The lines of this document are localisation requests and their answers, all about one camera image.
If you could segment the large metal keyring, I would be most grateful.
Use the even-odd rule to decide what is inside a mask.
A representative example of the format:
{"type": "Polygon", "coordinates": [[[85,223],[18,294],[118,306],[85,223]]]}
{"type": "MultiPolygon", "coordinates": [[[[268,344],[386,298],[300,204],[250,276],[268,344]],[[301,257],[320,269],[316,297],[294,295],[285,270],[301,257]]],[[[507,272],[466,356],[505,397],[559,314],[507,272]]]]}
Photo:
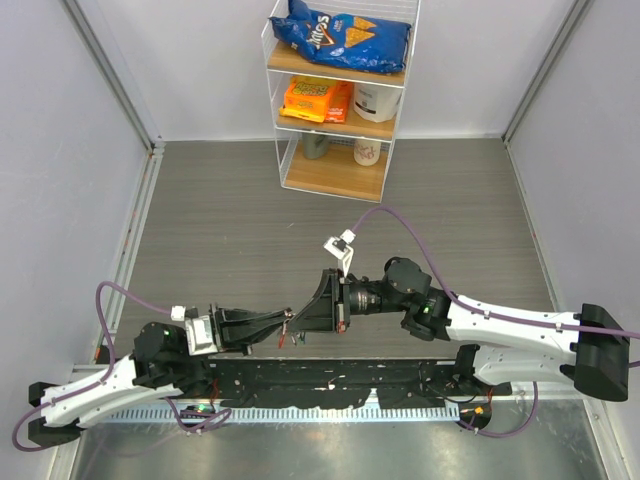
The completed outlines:
{"type": "Polygon", "coordinates": [[[289,329],[289,324],[291,323],[294,314],[291,311],[286,311],[284,315],[284,321],[280,328],[280,333],[278,337],[278,348],[282,349],[287,340],[290,340],[294,346],[298,344],[305,345],[306,344],[306,334],[304,332],[294,331],[289,329]]]}

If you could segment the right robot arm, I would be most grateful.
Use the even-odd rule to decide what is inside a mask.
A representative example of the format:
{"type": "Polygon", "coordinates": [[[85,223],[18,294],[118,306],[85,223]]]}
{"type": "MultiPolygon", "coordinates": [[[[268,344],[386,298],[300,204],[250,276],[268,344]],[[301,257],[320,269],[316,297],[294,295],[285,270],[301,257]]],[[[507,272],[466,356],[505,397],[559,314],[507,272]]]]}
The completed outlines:
{"type": "Polygon", "coordinates": [[[599,400],[627,400],[630,340],[603,307],[518,310],[446,292],[431,280],[402,257],[387,261],[380,280],[327,269],[287,329],[343,333],[354,316],[400,312],[412,336],[461,343],[452,380],[463,393],[507,382],[557,382],[599,400]]]}

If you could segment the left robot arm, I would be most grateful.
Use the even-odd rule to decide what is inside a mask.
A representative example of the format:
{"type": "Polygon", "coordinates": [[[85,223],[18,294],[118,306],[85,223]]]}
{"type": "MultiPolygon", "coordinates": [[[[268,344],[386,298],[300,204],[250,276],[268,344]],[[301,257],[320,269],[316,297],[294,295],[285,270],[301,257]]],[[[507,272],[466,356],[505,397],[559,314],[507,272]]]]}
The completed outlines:
{"type": "Polygon", "coordinates": [[[29,402],[37,417],[27,438],[40,449],[72,442],[113,413],[156,399],[200,398],[218,388],[210,357],[249,354],[251,347],[286,327],[290,309],[258,313],[243,309],[174,306],[167,323],[150,322],[134,339],[131,354],[97,373],[65,385],[36,382],[29,402]]]}

